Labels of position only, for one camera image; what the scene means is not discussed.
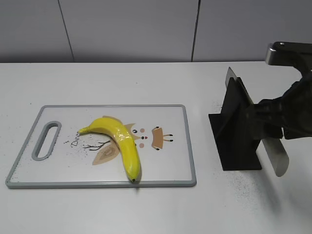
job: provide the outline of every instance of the cartoon deer face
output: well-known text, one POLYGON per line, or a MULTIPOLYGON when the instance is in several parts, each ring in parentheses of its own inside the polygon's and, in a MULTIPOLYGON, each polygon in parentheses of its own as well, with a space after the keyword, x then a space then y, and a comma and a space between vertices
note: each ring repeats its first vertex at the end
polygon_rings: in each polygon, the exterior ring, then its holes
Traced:
MULTIPOLYGON (((119 119, 114 118, 114 117, 110 117, 110 116, 103 116, 103 117, 109 117, 109 118, 113 118, 117 121, 119 121, 120 123, 122 123, 119 119)), ((147 136, 138 136, 138 130, 134 128, 134 123, 130 123, 130 124, 126 124, 125 127, 127 128, 128 132, 130 133, 130 135, 132 136, 132 138, 136 141, 139 139, 145 140, 148 139, 147 136)), ((145 129, 141 128, 140 133, 142 133, 144 135, 145 129)), ((159 149, 162 149, 163 147, 163 143, 164 141, 168 141, 168 142, 172 142, 172 139, 164 139, 165 137, 173 137, 172 134, 163 134, 163 130, 160 127, 155 127, 152 130, 152 135, 153 135, 153 142, 152 142, 152 147, 156 150, 159 151, 159 149)), ((119 148, 116 145, 116 143, 113 140, 109 140, 107 142, 99 142, 99 146, 91 146, 91 145, 87 145, 86 147, 84 147, 85 149, 89 149, 90 151, 97 151, 99 149, 101 149, 97 156, 95 157, 94 161, 93 161, 93 165, 98 165, 98 164, 102 164, 105 162, 108 162, 112 159, 114 159, 118 154, 119 154, 119 148)), ((144 147, 144 143, 140 143, 139 144, 140 148, 144 147)))

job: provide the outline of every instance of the banana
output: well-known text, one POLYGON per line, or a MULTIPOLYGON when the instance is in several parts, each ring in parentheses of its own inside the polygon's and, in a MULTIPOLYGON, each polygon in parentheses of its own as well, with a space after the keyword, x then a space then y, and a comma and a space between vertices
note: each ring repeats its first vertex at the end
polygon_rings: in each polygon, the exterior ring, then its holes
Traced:
POLYGON ((135 141, 122 123, 109 117, 98 118, 88 127, 80 129, 78 133, 103 133, 109 135, 119 147, 128 178, 132 182, 136 181, 140 173, 140 159, 135 141))

